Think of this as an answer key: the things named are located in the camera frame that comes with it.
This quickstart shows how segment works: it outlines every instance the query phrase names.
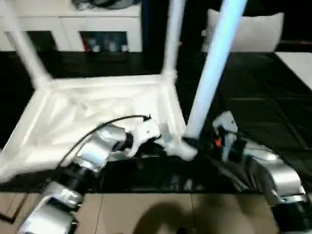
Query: black fabric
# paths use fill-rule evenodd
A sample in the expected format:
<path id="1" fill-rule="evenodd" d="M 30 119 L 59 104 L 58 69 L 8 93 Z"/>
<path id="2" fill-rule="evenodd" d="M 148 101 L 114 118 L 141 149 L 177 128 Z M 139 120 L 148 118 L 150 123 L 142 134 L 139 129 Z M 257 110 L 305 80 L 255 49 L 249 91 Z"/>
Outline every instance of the black fabric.
<path id="1" fill-rule="evenodd" d="M 56 78 L 158 74 L 162 61 L 142 53 L 111 56 L 105 53 L 43 53 L 48 71 Z M 204 54 L 181 52 L 176 83 L 185 120 L 189 118 Z M 2 74 L 1 147 L 8 140 L 33 89 L 15 53 L 0 53 Z M 89 192 L 207 192 L 235 193 L 232 183 L 210 163 L 211 122 L 232 111 L 241 131 L 280 153 L 312 191 L 312 92 L 275 54 L 232 53 L 208 113 L 196 159 L 177 157 L 134 159 L 108 163 Z M 18 175 L 0 191 L 40 192 L 50 171 Z"/>

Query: black cable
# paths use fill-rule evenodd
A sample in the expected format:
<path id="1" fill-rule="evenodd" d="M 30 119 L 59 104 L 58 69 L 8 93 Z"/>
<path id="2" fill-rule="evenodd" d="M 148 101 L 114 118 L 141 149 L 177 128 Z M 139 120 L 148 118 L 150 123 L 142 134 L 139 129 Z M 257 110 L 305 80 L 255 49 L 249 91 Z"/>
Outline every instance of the black cable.
<path id="1" fill-rule="evenodd" d="M 120 121 L 120 120 L 128 119 L 128 118 L 143 118 L 143 121 L 146 121 L 146 120 L 150 119 L 150 117 L 148 117 L 148 116 L 143 116 L 143 115 L 131 115 L 131 116 L 124 116 L 124 117 L 120 117 L 120 118 L 115 118 L 115 119 L 112 119 L 112 120 L 110 120 L 110 121 L 108 121 L 108 122 L 105 122 L 105 123 L 100 124 L 98 127 L 94 128 L 93 130 L 91 130 L 91 131 L 89 131 L 87 134 L 85 134 L 82 138 L 80 138 L 79 141 L 77 141 L 77 142 L 73 145 L 73 147 L 63 156 L 63 158 L 62 158 L 62 159 L 60 160 L 60 162 L 57 164 L 55 170 L 58 169 L 58 168 L 60 167 L 60 165 L 62 164 L 62 162 L 65 161 L 65 159 L 70 155 L 70 153 L 71 153 L 80 143 L 82 143 L 89 135 L 91 135 L 92 133 L 96 132 L 97 130 L 99 130 L 99 129 L 101 129 L 101 128 L 104 128 L 104 127 L 107 126 L 108 124 L 111 124 L 111 123 L 114 123 L 114 122 L 117 122 L 117 121 Z M 46 185 L 43 187 L 43 190 L 46 188 L 47 184 L 51 181 L 51 178 L 54 177 L 54 175 L 51 175 L 51 176 L 49 176 L 49 177 L 47 178 L 47 180 L 46 180 L 47 183 L 46 183 Z M 15 211 L 13 217 L 8 217 L 8 216 L 6 216 L 6 215 L 0 213 L 0 220 L 3 220 L 3 221 L 8 222 L 8 223 L 10 223 L 10 224 L 13 224 L 13 223 L 15 222 L 15 220 L 16 220 L 16 217 L 19 215 L 20 210 L 22 209 L 22 207 L 23 207 L 23 205 L 24 205 L 24 203 L 25 203 L 27 197 L 28 197 L 28 195 L 26 195 L 26 196 L 22 199 L 22 201 L 21 201 L 21 203 L 19 204 L 18 208 L 16 209 L 16 211 Z"/>

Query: silver robot arm segment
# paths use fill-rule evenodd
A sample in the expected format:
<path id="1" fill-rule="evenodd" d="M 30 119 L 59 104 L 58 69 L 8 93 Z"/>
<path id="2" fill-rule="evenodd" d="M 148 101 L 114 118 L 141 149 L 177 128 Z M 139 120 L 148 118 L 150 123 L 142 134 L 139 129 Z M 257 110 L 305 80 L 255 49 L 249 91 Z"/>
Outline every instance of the silver robot arm segment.
<path id="1" fill-rule="evenodd" d="M 298 173 L 264 145 L 237 133 L 231 112 L 214 122 L 213 163 L 239 190 L 260 191 L 281 233 L 312 233 L 312 205 Z"/>
<path id="2" fill-rule="evenodd" d="M 139 124 L 130 133 L 113 124 L 94 132 L 72 163 L 45 188 L 18 233 L 73 234 L 78 226 L 73 212 L 82 206 L 84 195 L 105 167 L 109 156 L 126 149 L 134 156 L 141 144 L 159 136 L 159 126 L 152 119 Z"/>

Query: white cabinet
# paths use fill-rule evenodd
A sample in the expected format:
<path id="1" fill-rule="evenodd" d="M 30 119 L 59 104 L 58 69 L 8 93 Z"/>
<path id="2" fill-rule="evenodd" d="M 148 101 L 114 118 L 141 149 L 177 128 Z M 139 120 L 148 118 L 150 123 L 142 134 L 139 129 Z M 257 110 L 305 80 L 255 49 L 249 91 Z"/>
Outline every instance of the white cabinet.
<path id="1" fill-rule="evenodd" d="M 141 24 L 138 17 L 62 17 L 61 20 L 73 51 L 85 51 L 88 46 L 86 40 L 95 40 L 92 37 L 97 38 L 99 44 L 98 41 L 105 40 L 109 36 L 122 40 L 120 45 L 123 49 L 126 47 L 125 50 L 131 52 L 142 50 Z M 92 32 L 94 35 L 91 36 L 86 32 Z"/>
<path id="2" fill-rule="evenodd" d="M 19 19 L 23 30 L 27 31 L 33 40 L 35 47 L 50 47 L 59 51 L 70 51 L 71 46 L 66 37 L 61 20 L 58 17 L 21 17 Z M 11 41 L 7 32 L 0 22 L 0 50 L 14 51 L 14 43 Z"/>
<path id="3" fill-rule="evenodd" d="M 39 50 L 88 51 L 92 47 L 92 51 L 142 51 L 140 4 L 119 10 L 77 11 L 71 0 L 11 2 L 22 28 Z M 2 15 L 0 9 L 0 50 L 14 51 L 14 43 L 1 24 Z"/>

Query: black joint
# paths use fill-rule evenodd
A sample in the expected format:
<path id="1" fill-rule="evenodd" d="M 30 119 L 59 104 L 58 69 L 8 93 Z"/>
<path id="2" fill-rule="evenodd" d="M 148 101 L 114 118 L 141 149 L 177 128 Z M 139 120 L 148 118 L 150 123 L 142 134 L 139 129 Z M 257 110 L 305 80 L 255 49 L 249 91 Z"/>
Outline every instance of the black joint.
<path id="1" fill-rule="evenodd" d="M 132 145 L 133 145 L 133 135 L 131 133 L 126 133 L 126 140 L 119 150 L 123 151 L 126 148 L 132 148 Z"/>
<path id="2" fill-rule="evenodd" d="M 283 203 L 272 207 L 272 213 L 281 232 L 312 230 L 312 207 L 310 202 Z"/>
<path id="3" fill-rule="evenodd" d="M 81 167 L 79 164 L 71 163 L 63 170 L 57 181 L 69 189 L 85 195 L 95 179 L 96 175 L 93 171 Z"/>
<path id="4" fill-rule="evenodd" d="M 233 143 L 232 148 L 229 152 L 228 161 L 238 162 L 238 163 L 242 162 L 243 152 L 244 152 L 246 143 L 247 142 L 245 140 L 236 140 Z"/>

